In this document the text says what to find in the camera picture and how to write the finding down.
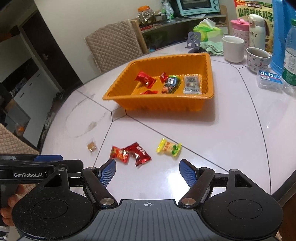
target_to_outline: orange jar lid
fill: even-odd
[[[142,7],[139,7],[138,8],[138,12],[142,12],[142,11],[145,11],[145,10],[148,10],[150,7],[148,5],[146,6],[142,6]]]

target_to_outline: oven glass door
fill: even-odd
[[[210,0],[180,0],[183,11],[196,9],[196,8],[208,8],[211,6]]]

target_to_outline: metal screw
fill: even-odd
[[[102,203],[103,205],[109,206],[112,205],[113,203],[115,203],[114,199],[106,197],[101,199],[100,203]]]
[[[193,198],[183,198],[181,200],[181,203],[183,203],[184,205],[190,206],[193,205],[196,201]]]

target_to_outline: door frame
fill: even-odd
[[[25,45],[27,45],[27,47],[29,48],[29,51],[31,53],[31,55],[33,55],[35,57],[35,59],[33,59],[35,62],[37,60],[36,65],[38,66],[38,68],[45,73],[45,75],[47,75],[50,78],[50,81],[52,82],[52,84],[54,85],[55,89],[58,92],[62,92],[63,88],[60,86],[60,84],[56,81],[55,77],[52,75],[52,73],[50,72],[50,70],[47,68],[47,66],[45,65],[45,63],[43,62],[43,60],[41,59],[41,57],[38,55],[37,51],[35,50],[34,46],[32,45],[32,43],[30,42],[29,38],[27,37],[24,29],[22,28],[23,25],[35,14],[39,12],[38,9],[35,10],[29,17],[26,18],[26,20],[24,22],[22,22],[19,25],[19,30],[20,30],[20,36],[23,39],[23,41],[25,42]]]

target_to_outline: finger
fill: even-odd
[[[16,194],[22,195],[26,193],[26,187],[25,185],[19,184],[17,187],[17,190],[15,191]]]
[[[8,226],[14,226],[14,223],[11,218],[2,218],[3,222]]]
[[[19,198],[17,197],[17,195],[13,194],[8,198],[7,203],[8,203],[8,206],[14,207],[18,201],[19,201]]]
[[[12,211],[11,207],[3,207],[0,209],[0,214],[4,218],[11,218],[11,211]]]

